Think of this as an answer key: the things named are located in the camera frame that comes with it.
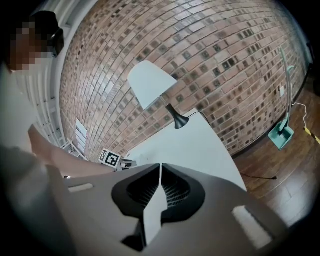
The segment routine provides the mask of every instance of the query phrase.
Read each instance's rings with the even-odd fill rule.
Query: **human arm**
[[[63,176],[86,177],[112,173],[111,167],[79,159],[52,145],[32,125],[28,131],[32,152],[46,165],[58,168]]]

